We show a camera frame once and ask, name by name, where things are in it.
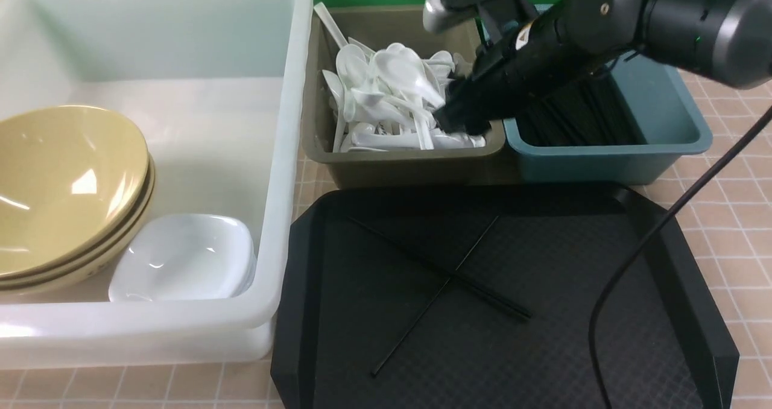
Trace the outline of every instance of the brown plastic bin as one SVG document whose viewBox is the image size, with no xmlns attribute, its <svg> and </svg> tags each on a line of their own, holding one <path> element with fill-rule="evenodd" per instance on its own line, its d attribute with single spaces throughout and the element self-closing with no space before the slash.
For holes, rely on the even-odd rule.
<svg viewBox="0 0 772 409">
<path fill-rule="evenodd" d="M 467 61 L 475 58 L 479 35 L 474 22 L 435 35 L 424 30 L 422 7 L 363 7 L 331 10 L 345 36 L 375 49 L 403 43 L 422 57 L 445 49 Z M 340 189 L 369 186 L 415 186 L 469 183 L 485 170 L 485 162 L 504 148 L 501 121 L 494 121 L 483 148 L 459 150 L 332 153 L 335 120 L 322 70 L 335 71 L 337 44 L 314 16 L 303 93 L 303 150 L 309 159 L 327 165 Z"/>
</svg>

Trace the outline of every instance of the white plastic bin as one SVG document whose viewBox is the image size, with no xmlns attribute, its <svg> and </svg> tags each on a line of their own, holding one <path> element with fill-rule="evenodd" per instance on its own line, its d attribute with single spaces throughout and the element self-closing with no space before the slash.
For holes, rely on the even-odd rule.
<svg viewBox="0 0 772 409">
<path fill-rule="evenodd" d="M 107 301 L 110 272 L 0 297 L 0 369 L 250 360 L 273 342 L 286 264 L 312 0 L 0 0 L 0 118 L 55 104 L 123 112 L 157 164 L 151 217 L 245 222 L 234 299 Z"/>
</svg>

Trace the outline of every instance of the blue plastic bin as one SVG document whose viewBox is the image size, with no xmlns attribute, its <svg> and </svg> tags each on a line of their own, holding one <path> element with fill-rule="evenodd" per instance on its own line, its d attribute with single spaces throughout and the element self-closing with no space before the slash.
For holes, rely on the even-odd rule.
<svg viewBox="0 0 772 409">
<path fill-rule="evenodd" d="M 679 157 L 710 148 L 712 132 L 675 68 L 639 56 L 620 60 L 612 77 L 647 144 L 537 147 L 521 139 L 515 120 L 505 120 L 507 142 L 519 154 L 524 182 L 649 184 Z"/>
</svg>

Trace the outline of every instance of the yellow bowl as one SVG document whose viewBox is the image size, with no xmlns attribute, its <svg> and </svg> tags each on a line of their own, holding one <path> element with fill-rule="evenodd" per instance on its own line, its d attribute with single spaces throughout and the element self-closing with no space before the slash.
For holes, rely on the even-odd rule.
<svg viewBox="0 0 772 409">
<path fill-rule="evenodd" d="M 0 277 L 51 268 L 103 239 L 137 200 L 147 158 L 137 126 L 110 110 L 0 121 Z"/>
<path fill-rule="evenodd" d="M 118 260 L 118 258 L 121 257 L 121 253 L 126 250 L 129 243 L 137 236 L 140 229 L 144 226 L 147 216 L 150 214 L 150 207 L 153 202 L 155 190 L 154 168 L 152 170 L 152 176 L 153 180 L 151 188 L 148 190 L 147 196 L 141 199 L 144 201 L 144 207 L 139 210 L 133 219 L 133 222 L 127 225 L 127 228 L 122 235 L 117 235 L 115 238 L 111 239 L 111 241 L 100 244 L 99 247 L 88 252 L 82 258 L 77 260 L 81 264 L 79 267 L 75 267 L 74 270 L 67 272 L 64 275 L 53 278 L 41 278 L 27 285 L 2 289 L 0 290 L 0 294 L 3 294 L 3 296 L 6 294 L 36 294 L 67 288 L 97 275 L 107 268 L 109 264 Z"/>
<path fill-rule="evenodd" d="M 151 202 L 151 197 L 155 191 L 155 178 L 155 164 L 151 158 L 150 164 L 147 167 L 147 177 L 140 192 L 140 197 L 134 203 L 123 222 L 113 229 L 113 232 L 110 233 L 110 235 L 106 236 L 100 243 L 95 244 L 91 249 L 86 250 L 74 259 L 63 261 L 60 265 L 50 268 L 47 271 L 0 280 L 0 294 L 6 294 L 8 293 L 8 290 L 14 288 L 23 288 L 29 285 L 38 285 L 52 281 L 58 277 L 63 277 L 66 274 L 72 273 L 79 268 L 83 268 L 83 266 L 94 263 L 94 261 L 100 257 L 106 256 L 106 253 L 109 250 L 112 250 L 116 244 L 119 244 L 119 241 L 126 238 L 131 229 L 135 227 L 138 219 L 145 214 L 145 209 Z"/>
</svg>

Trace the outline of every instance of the black plastic tray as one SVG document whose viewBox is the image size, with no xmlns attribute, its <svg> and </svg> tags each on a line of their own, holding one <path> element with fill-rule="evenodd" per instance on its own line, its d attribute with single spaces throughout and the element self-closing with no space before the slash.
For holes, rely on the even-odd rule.
<svg viewBox="0 0 772 409">
<path fill-rule="evenodd" d="M 587 349 L 590 310 L 663 213 L 616 184 L 325 195 L 290 234 L 271 368 L 282 401 L 287 409 L 602 407 Z M 446 280 L 424 264 L 452 271 L 462 260 L 461 274 L 533 318 L 524 323 L 452 282 L 372 376 Z M 675 221 L 610 296 L 598 351 L 615 409 L 729 407 L 739 353 Z"/>
</svg>

